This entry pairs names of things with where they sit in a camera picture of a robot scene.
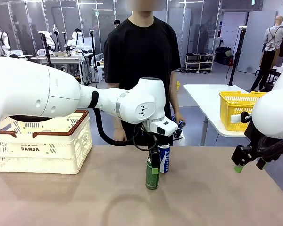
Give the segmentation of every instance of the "black pole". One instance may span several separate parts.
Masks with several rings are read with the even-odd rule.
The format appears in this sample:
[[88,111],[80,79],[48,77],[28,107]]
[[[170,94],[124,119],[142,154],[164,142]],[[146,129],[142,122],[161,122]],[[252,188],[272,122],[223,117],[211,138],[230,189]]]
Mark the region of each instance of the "black pole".
[[67,41],[66,41],[66,32],[62,32],[63,36],[64,36],[64,41],[65,41],[65,45],[67,45]]
[[233,65],[233,69],[232,69],[232,73],[231,73],[230,83],[228,84],[229,86],[233,85],[234,74],[235,74],[236,67],[238,65],[238,61],[239,61],[239,58],[240,58],[240,53],[241,53],[245,33],[246,33],[246,29],[243,28],[241,30],[241,33],[240,33],[240,40],[239,40],[238,48],[237,48],[237,51],[236,51],[236,54],[235,54],[235,60],[234,60],[234,65]]
[[42,40],[44,42],[44,48],[45,48],[46,58],[47,58],[47,62],[48,62],[47,66],[53,67],[53,65],[51,63],[50,54],[49,54],[49,51],[48,51],[48,46],[47,46],[47,41],[46,41],[45,34],[41,34],[41,36],[42,36]]
[[55,35],[56,35],[56,39],[57,39],[58,51],[61,52],[60,43],[58,41],[58,33],[55,32]]
[[94,71],[98,72],[98,67],[96,65],[96,59],[95,59],[95,47],[94,47],[94,40],[93,40],[93,30],[90,30],[90,36],[92,41],[92,51],[93,51],[93,58],[94,58]]

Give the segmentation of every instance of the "black t-shirt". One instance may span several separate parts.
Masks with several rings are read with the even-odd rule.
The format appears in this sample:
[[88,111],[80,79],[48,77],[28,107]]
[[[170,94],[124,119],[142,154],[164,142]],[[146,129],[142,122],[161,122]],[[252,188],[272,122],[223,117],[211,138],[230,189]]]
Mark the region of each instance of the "black t-shirt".
[[150,27],[138,27],[130,20],[114,29],[104,47],[105,80],[132,89],[142,77],[159,78],[165,85],[165,114],[171,118],[170,76],[180,68],[176,33],[167,23],[154,18]]

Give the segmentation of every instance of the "can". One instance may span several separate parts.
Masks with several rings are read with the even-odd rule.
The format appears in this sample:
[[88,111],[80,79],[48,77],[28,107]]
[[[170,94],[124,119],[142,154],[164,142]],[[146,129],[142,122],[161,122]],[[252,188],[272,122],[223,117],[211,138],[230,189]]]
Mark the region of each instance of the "can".
[[181,129],[182,129],[183,127],[185,127],[185,122],[182,121],[182,120],[179,120],[178,127],[181,128]]
[[168,173],[170,162],[170,145],[158,146],[160,152],[160,172]]
[[[172,116],[171,120],[172,120],[173,122],[176,122],[176,123],[177,123],[175,116]],[[178,128],[181,128],[181,129],[182,129],[183,127],[185,127],[185,122],[182,121],[182,120],[180,120],[180,121],[178,122]]]
[[176,122],[175,116],[172,116],[171,120],[172,120],[173,122]]
[[146,188],[149,190],[155,190],[159,183],[159,172],[153,174],[152,160],[150,157],[147,159],[147,171],[146,171]]

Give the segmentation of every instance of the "robotic arm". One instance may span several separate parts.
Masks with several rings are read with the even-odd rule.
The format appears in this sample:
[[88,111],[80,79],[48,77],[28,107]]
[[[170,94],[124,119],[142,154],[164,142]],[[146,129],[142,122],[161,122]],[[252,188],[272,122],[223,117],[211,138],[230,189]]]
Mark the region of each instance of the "robotic arm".
[[0,57],[0,65],[0,74],[8,81],[0,81],[0,121],[14,115],[64,117],[82,107],[101,109],[131,124],[143,123],[149,133],[169,136],[178,129],[165,117],[165,90],[159,79],[142,78],[129,91],[97,89],[80,85],[66,72],[29,61]]
[[78,51],[79,53],[81,53],[83,48],[84,48],[84,36],[82,34],[82,31],[76,28],[72,33],[72,39],[68,40],[67,42],[66,52]]
[[6,57],[9,57],[10,55],[10,43],[9,43],[9,37],[6,32],[2,32],[0,30],[0,41],[2,42],[2,49],[6,54]]
[[52,33],[49,31],[38,31],[38,33],[41,35],[42,34],[45,35],[48,50],[51,50],[52,52],[54,52],[56,50],[56,44],[54,40],[52,39],[52,36],[51,36]]
[[263,169],[267,162],[283,154],[283,73],[273,90],[256,102],[251,116],[247,112],[241,114],[241,121],[249,122],[245,135],[250,144],[237,146],[233,153],[238,172],[257,158],[258,168]]
[[58,31],[56,24],[53,25],[52,31],[53,31],[53,33],[56,35],[58,51],[60,52],[60,51],[61,51],[61,48],[60,48],[60,43],[59,43],[59,41],[58,41],[58,35],[60,34],[60,32]]

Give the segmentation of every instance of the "plastic basket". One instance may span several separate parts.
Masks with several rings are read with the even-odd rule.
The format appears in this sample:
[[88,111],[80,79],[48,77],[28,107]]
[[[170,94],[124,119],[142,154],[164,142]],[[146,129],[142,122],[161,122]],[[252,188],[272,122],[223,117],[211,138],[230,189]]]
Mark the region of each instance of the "plastic basket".
[[0,172],[77,174],[92,139],[88,111],[27,123],[10,118],[0,126]]
[[225,128],[228,131],[245,131],[248,124],[242,122],[231,123],[231,116],[242,112],[251,113],[256,101],[264,94],[266,93],[220,92],[220,117]]

